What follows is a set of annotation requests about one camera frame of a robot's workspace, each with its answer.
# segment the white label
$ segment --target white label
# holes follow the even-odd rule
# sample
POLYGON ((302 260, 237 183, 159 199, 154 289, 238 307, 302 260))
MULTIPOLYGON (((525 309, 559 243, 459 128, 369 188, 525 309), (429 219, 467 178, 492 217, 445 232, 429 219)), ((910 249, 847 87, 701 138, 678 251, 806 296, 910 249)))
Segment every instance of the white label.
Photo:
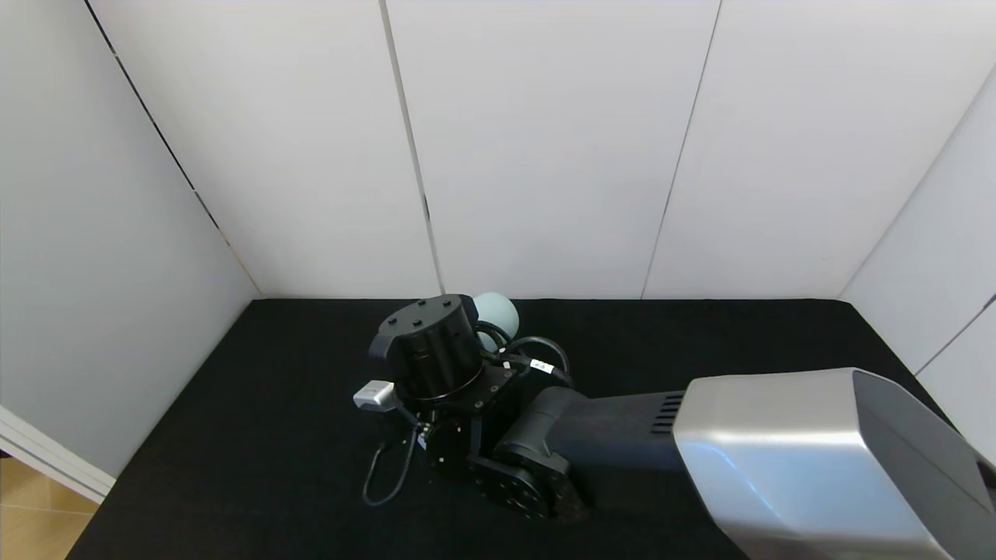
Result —
POLYGON ((535 368, 537 370, 542 370, 548 374, 554 373, 554 367, 546 362, 540 362, 539 360, 533 360, 529 363, 530 368, 535 368))

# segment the white wall panel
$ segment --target white wall panel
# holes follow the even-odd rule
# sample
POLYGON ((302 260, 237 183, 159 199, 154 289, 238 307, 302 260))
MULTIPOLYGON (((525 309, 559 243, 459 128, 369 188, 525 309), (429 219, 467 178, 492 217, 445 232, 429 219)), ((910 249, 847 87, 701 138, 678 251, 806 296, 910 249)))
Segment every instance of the white wall panel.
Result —
POLYGON ((438 292, 375 0, 93 0, 269 295, 438 292))
POLYGON ((990 306, 919 376, 944 413, 996 463, 996 306, 990 306))
POLYGON ((911 370, 996 294, 996 71, 844 292, 911 370))
POLYGON ((117 476, 257 296, 83 2, 0 2, 0 405, 117 476))
POLYGON ((837 297, 996 63, 996 2, 725 0, 648 297, 837 297))
POLYGON ((446 289, 639 297, 718 2, 387 6, 446 289))

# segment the wooden floor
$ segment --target wooden floor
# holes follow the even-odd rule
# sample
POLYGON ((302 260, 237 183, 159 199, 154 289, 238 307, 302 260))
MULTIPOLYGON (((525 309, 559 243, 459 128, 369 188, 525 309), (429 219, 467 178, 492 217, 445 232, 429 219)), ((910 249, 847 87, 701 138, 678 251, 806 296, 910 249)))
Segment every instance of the wooden floor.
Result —
POLYGON ((0 459, 0 558, 63 560, 96 510, 19 460, 0 459))

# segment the panel seam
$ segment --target panel seam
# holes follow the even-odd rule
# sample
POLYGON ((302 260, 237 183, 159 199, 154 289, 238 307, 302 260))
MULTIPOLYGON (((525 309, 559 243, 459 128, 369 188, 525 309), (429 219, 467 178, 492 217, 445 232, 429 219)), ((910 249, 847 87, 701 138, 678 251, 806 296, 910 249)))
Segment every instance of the panel seam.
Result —
POLYGON ((965 326, 959 329, 958 332, 955 333, 953 337, 951 337, 951 340, 947 341, 947 343, 945 343, 944 346, 940 347, 940 350, 935 352, 934 355, 931 356, 930 359, 927 360, 925 364, 920 366, 920 368, 916 370, 916 373, 913 374, 913 376, 916 377, 920 375, 920 373, 923 372, 923 370, 927 369, 927 366, 929 366, 931 362, 936 360, 938 356, 943 354, 943 352, 947 350, 947 347, 954 344, 954 341, 958 340, 958 337, 960 337, 962 333, 967 331, 968 328, 972 326, 972 323, 975 323, 976 319, 982 317, 982 314, 985 313, 990 306, 992 306, 993 302, 996 302, 996 294, 993 294, 992 297, 989 298, 989 301, 987 301, 985 305, 982 306, 982 309, 980 309, 975 315, 973 315, 972 318, 968 320, 968 323, 965 323, 965 326))
POLYGON ((263 294, 263 291, 259 289, 259 284, 256 283, 256 279, 252 277, 252 274, 249 273, 249 269, 246 268, 245 263, 242 262, 242 258, 239 256, 238 251, 235 250, 235 247, 232 246, 232 243, 228 240, 228 237, 225 236, 225 232, 221 230, 221 227, 218 225, 218 221, 214 219, 214 215, 211 213, 211 210, 208 209, 207 204, 204 202, 204 199, 201 198, 200 192, 198 192, 197 188, 194 187, 193 181, 190 180, 190 176, 187 175, 186 169, 183 168, 183 165, 180 163, 180 160, 176 157, 176 153, 173 151, 172 146, 170 146, 169 142, 166 141, 166 136, 162 133, 162 129, 159 128, 159 124, 152 117, 152 112, 148 109, 148 106, 145 104, 145 100, 141 98, 141 94, 138 92, 138 88, 135 87, 134 81, 131 79, 131 75, 127 72, 127 69, 125 68, 125 63, 123 63, 121 57, 118 56, 118 50, 115 49, 115 45, 114 43, 111 42, 111 38, 108 37, 107 32, 104 30, 104 26, 101 24, 101 20, 98 19, 97 12, 95 12, 94 7, 90 5, 90 0, 83 0, 83 2, 84 4, 87 5, 87 10, 90 11, 90 17, 93 18, 94 23, 97 24, 97 29, 101 31, 101 36, 104 37, 104 42, 107 43, 108 49, 111 51, 111 54, 115 57, 115 62, 118 63, 118 68, 121 69, 122 74, 124 74, 124 78, 127 80, 127 84, 131 87, 131 92, 134 94, 134 97, 138 100, 138 104, 141 105, 141 109, 145 111, 145 116, 148 118, 148 121, 152 124, 152 128, 155 129, 155 133, 159 136, 159 139, 162 141, 162 145, 166 147, 166 151, 169 152, 169 156, 172 157, 173 163, 176 164, 176 168, 179 169, 180 174, 183 175, 183 180, 186 181, 187 186, 189 186, 190 190, 193 191, 193 195, 197 197, 197 202, 200 203, 200 207, 204 209, 204 213, 207 214, 207 217, 211 219, 211 223, 214 224, 214 228, 218 230, 218 234, 221 235, 222 241, 224 241, 225 245, 228 246, 228 250, 235 257, 235 262, 239 263, 239 267, 242 269, 242 272, 245 273, 246 277, 249 278, 249 281, 252 282, 253 287, 256 288, 256 292, 259 294, 263 294))
POLYGON ((411 155, 411 165, 415 172, 415 184, 418 187, 418 196, 422 202, 422 217, 425 220, 425 234, 428 236, 429 252, 432 254, 432 266, 435 269, 436 281, 439 283, 439 293, 445 294, 446 288, 442 282, 442 267, 439 265, 439 252, 436 249, 435 233, 432 230, 432 218, 429 214, 429 199, 425 195, 425 184, 422 181, 422 165, 418 159, 418 149, 415 147, 415 134, 411 128, 408 99, 404 94, 404 82, 401 80, 401 67, 397 62, 397 48, 394 44, 394 32, 390 27, 390 15, 387 13, 387 0, 378 0, 378 4, 380 6, 380 18, 383 21, 383 34, 387 41, 387 54, 390 56, 390 66, 394 73, 397 102, 401 107, 401 119, 404 121, 404 134, 408 140, 408 152, 411 155))
POLYGON ((671 174, 671 183, 667 190, 667 198, 664 200, 664 209, 660 213, 660 222, 657 224, 657 235, 653 239, 653 249, 650 251, 650 262, 646 266, 646 275, 643 277, 643 288, 639 291, 639 299, 645 298, 646 286, 650 283, 650 273, 653 271, 653 260, 657 256, 657 245, 660 244, 660 234, 664 230, 664 218, 667 216, 667 208, 670 206, 671 196, 674 194, 674 182, 678 177, 678 168, 681 167, 681 157, 684 155, 685 142, 688 141, 688 131, 691 130, 691 120, 695 115, 695 105, 698 103, 698 94, 702 90, 702 81, 705 78, 705 69, 709 64, 709 54, 712 52, 712 40, 716 37, 716 28, 719 26, 719 13, 722 9, 723 0, 719 0, 719 4, 716 6, 716 18, 712 22, 712 33, 709 34, 709 43, 705 47, 705 58, 702 59, 702 72, 698 75, 698 84, 695 86, 695 96, 692 98, 691 110, 688 112, 688 122, 685 123, 684 136, 681 137, 681 146, 678 148, 678 157, 674 161, 674 172, 671 174))
POLYGON ((927 181, 927 178, 931 176, 931 174, 934 171, 934 168, 937 167, 937 163, 941 160, 941 156, 944 155, 951 148, 951 145, 954 143, 955 139, 957 139, 958 136, 960 136, 961 130, 965 127, 965 123, 968 121, 969 114, 973 113, 975 106, 979 103, 978 100, 981 97, 982 91, 986 88, 986 86, 989 84, 990 81, 994 80, 996 80, 996 66, 993 66, 993 68, 989 71, 989 74, 986 75, 986 78, 982 81, 982 85, 979 86, 979 91, 975 92, 975 96, 972 98, 972 101, 969 102, 968 107, 965 108, 965 112, 961 114, 961 118, 958 119, 958 123, 954 126, 953 129, 951 129, 951 134, 947 136, 947 139, 944 141, 944 144, 940 147, 940 150, 937 151, 937 154, 934 156, 933 161, 930 162, 930 166, 923 173, 923 176, 920 178, 920 180, 916 182, 916 187, 913 188, 913 191, 909 194, 909 196, 906 198, 906 201, 899 208, 899 212, 897 212, 895 216, 892 217, 892 222, 889 223, 889 225, 878 237, 878 240, 875 242, 874 247, 872 247, 871 251, 869 251, 868 254, 865 255, 865 258, 862 259, 861 264, 859 264, 858 268, 856 268, 855 271, 851 274, 851 277, 848 278, 848 281, 844 283, 844 288, 841 290, 841 293, 837 295, 837 299, 842 299, 844 297, 844 294, 848 292, 848 288, 850 288, 851 285, 854 284, 855 280, 862 273, 862 269, 864 269, 865 266, 872 260, 872 256, 875 254, 876 251, 878 251, 878 248, 881 247, 881 245, 885 242, 885 239, 888 237, 888 233, 892 231, 896 223, 899 222, 899 217, 902 216, 902 213, 905 212, 906 209, 909 207, 913 198, 916 197, 916 192, 919 191, 921 188, 923 188, 923 184, 927 181))

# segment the vent slot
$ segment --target vent slot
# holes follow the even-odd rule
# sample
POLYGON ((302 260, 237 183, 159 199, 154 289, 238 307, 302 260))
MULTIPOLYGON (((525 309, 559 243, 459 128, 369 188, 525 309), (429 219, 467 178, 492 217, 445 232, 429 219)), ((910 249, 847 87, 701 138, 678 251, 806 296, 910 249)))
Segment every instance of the vent slot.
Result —
POLYGON ((657 411, 657 416, 653 419, 650 433, 660 433, 670 435, 674 428, 674 419, 681 408, 681 400, 684 398, 684 391, 672 393, 664 397, 664 402, 657 411))

